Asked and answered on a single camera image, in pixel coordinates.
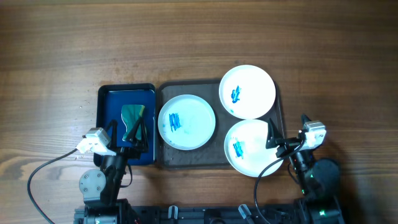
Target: rectangular tray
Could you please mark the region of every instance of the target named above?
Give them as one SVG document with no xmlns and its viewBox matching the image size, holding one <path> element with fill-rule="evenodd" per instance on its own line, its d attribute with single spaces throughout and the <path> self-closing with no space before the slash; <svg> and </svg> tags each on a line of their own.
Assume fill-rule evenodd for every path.
<svg viewBox="0 0 398 224">
<path fill-rule="evenodd" d="M 198 149 L 178 150 L 164 142 L 157 133 L 157 163 L 166 169 L 210 169 L 230 166 L 224 153 L 224 139 L 229 129 L 239 121 L 221 104 L 218 87 L 220 79 L 171 81 L 162 84 L 156 91 L 156 117 L 163 105 L 178 95 L 195 95 L 203 98 L 213 108 L 216 116 L 216 128 L 210 140 Z M 273 107 L 260 120 L 269 118 L 280 133 L 284 133 L 279 88 L 275 83 L 276 98 Z"/>
<path fill-rule="evenodd" d="M 123 105 L 144 105 L 144 122 L 147 128 L 149 149 L 142 153 L 139 160 L 129 160 L 130 165 L 149 165 L 155 161 L 155 86 L 150 83 L 104 85 L 98 90 L 96 127 L 105 128 L 112 119 L 118 122 L 117 146 L 130 146 L 131 143 L 123 141 L 126 126 L 121 119 Z M 100 166 L 102 156 L 94 154 L 94 164 Z"/>
</svg>

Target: green sponge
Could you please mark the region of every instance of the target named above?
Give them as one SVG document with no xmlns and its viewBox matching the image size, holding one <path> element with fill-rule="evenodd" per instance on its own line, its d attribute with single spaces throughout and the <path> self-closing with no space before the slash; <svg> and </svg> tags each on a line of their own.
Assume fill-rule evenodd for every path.
<svg viewBox="0 0 398 224">
<path fill-rule="evenodd" d="M 144 105 L 123 105 L 122 106 L 122 120 L 124 125 L 126 125 L 126 133 L 123 135 L 123 141 L 128 141 L 127 137 L 129 133 L 132 131 L 134 124 L 136 121 L 142 117 L 144 112 L 145 106 Z M 136 139 L 142 140 L 142 133 L 141 127 L 138 127 L 136 133 Z"/>
</svg>

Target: wooden table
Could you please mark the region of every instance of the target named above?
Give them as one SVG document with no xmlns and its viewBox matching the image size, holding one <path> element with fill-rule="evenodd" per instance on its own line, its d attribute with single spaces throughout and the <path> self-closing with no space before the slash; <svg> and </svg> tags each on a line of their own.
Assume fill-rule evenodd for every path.
<svg viewBox="0 0 398 224">
<path fill-rule="evenodd" d="M 289 136 L 302 113 L 326 124 L 316 157 L 341 162 L 353 223 L 398 222 L 397 3 L 65 2 L 0 2 L 0 223 L 44 223 L 28 176 L 95 126 L 101 85 L 222 77 L 242 64 L 279 84 Z M 92 168 L 76 153 L 35 176 L 53 221 L 72 222 L 78 179 Z M 254 179 L 232 169 L 135 167 L 133 179 L 119 194 L 133 205 L 253 204 Z M 261 203 L 301 196 L 286 163 L 259 187 Z"/>
</svg>

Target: blue marking on plate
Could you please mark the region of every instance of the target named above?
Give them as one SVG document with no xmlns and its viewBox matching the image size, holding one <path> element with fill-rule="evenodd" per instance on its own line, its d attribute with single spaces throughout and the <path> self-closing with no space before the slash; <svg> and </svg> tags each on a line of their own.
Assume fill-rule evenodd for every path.
<svg viewBox="0 0 398 224">
<path fill-rule="evenodd" d="M 231 98 L 232 98 L 232 103 L 238 102 L 239 99 L 239 94 L 241 93 L 241 89 L 239 86 L 236 87 L 236 90 L 232 90 Z"/>
<path fill-rule="evenodd" d="M 242 143 L 243 142 L 236 141 L 236 143 L 234 143 L 233 146 L 234 146 L 234 149 L 236 152 L 236 157 L 237 158 L 242 157 L 242 159 L 243 159 L 243 150 L 242 150 L 242 145 L 241 145 Z"/>
<path fill-rule="evenodd" d="M 170 121 L 170 128 L 172 129 L 172 132 L 173 132 L 173 128 L 174 128 L 174 131 L 176 131 L 178 128 L 181 127 L 180 117 L 178 116 L 178 113 L 169 114 L 169 121 Z"/>
</svg>

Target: white plate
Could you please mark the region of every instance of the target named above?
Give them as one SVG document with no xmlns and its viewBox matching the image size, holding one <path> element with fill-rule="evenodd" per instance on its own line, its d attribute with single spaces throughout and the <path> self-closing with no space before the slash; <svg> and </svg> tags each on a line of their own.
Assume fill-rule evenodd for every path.
<svg viewBox="0 0 398 224">
<path fill-rule="evenodd" d="M 256 119 L 266 114 L 276 95 L 272 78 L 253 65 L 240 65 L 228 71 L 218 93 L 224 108 L 241 119 Z"/>
<path fill-rule="evenodd" d="M 175 122 L 177 116 L 180 125 Z M 216 118 L 213 109 L 204 99 L 194 95 L 180 95 L 162 107 L 157 127 L 167 144 L 176 149 L 191 150 L 204 145 L 211 138 Z"/>
<path fill-rule="evenodd" d="M 229 163 L 239 172 L 250 177 L 258 177 L 271 162 L 277 160 L 277 148 L 266 149 L 268 124 L 256 119 L 244 120 L 235 124 L 227 133 L 224 150 Z M 240 143 L 242 154 L 234 148 Z M 275 172 L 283 161 L 269 168 L 262 176 Z"/>
</svg>

